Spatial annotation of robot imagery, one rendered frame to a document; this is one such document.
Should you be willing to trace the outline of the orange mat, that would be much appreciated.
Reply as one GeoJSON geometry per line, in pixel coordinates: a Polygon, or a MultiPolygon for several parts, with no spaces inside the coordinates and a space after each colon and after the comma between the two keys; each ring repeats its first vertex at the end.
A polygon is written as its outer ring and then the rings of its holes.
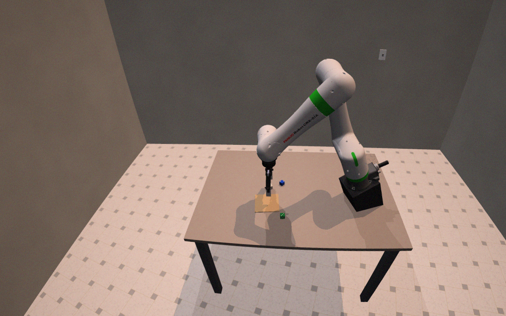
{"type": "Polygon", "coordinates": [[[278,194],[271,194],[271,197],[266,197],[265,194],[256,194],[255,212],[279,212],[278,194]]]}

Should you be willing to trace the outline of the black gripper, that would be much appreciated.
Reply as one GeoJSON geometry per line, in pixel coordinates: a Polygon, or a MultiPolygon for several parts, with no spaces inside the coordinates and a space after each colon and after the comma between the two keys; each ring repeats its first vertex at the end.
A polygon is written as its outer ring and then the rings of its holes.
{"type": "Polygon", "coordinates": [[[271,163],[266,163],[262,161],[262,165],[265,167],[266,171],[266,197],[271,197],[271,180],[272,180],[272,171],[275,166],[276,161],[271,163]]]}

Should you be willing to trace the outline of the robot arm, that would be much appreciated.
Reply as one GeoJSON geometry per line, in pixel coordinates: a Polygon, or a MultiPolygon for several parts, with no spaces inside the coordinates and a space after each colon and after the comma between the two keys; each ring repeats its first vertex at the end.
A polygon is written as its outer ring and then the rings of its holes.
{"type": "Polygon", "coordinates": [[[378,171],[388,161],[367,163],[363,146],[354,135],[346,107],[355,92],[355,82],[334,59],[322,60],[315,71],[320,86],[278,129],[262,126],[257,134],[257,155],[266,163],[278,156],[300,135],[329,116],[332,144],[345,173],[346,186],[353,191],[367,189],[378,181],[378,171]]]}

